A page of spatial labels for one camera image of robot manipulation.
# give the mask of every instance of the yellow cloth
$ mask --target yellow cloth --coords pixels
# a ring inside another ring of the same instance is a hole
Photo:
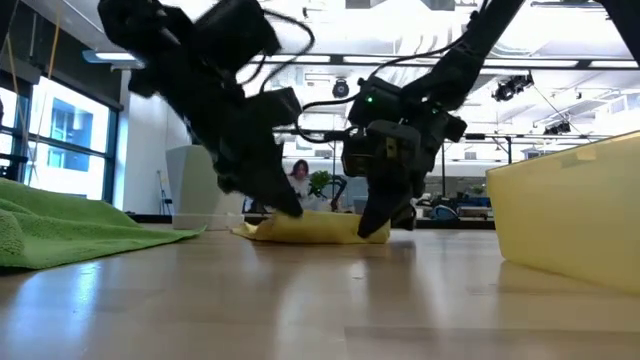
[[[360,215],[306,210],[294,219],[274,214],[258,226],[243,224],[232,232],[250,240],[297,244],[384,244],[391,236],[387,223],[363,239],[357,235]]]

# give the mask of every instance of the person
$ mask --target person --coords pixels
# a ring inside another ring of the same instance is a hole
[[[288,176],[291,187],[298,195],[299,199],[309,197],[309,163],[305,160],[298,160],[293,165],[293,170]]]

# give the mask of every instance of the yellow plastic bin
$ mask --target yellow plastic bin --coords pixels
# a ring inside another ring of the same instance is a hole
[[[489,170],[517,264],[640,293],[640,132]]]

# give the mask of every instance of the green towel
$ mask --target green towel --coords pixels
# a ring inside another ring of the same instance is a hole
[[[0,266],[44,269],[167,244],[200,232],[145,229],[105,202],[0,178]]]

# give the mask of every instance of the table surface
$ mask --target table surface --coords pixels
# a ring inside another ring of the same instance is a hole
[[[504,262],[491,231],[387,245],[227,233],[0,277],[0,359],[640,359],[640,298]]]

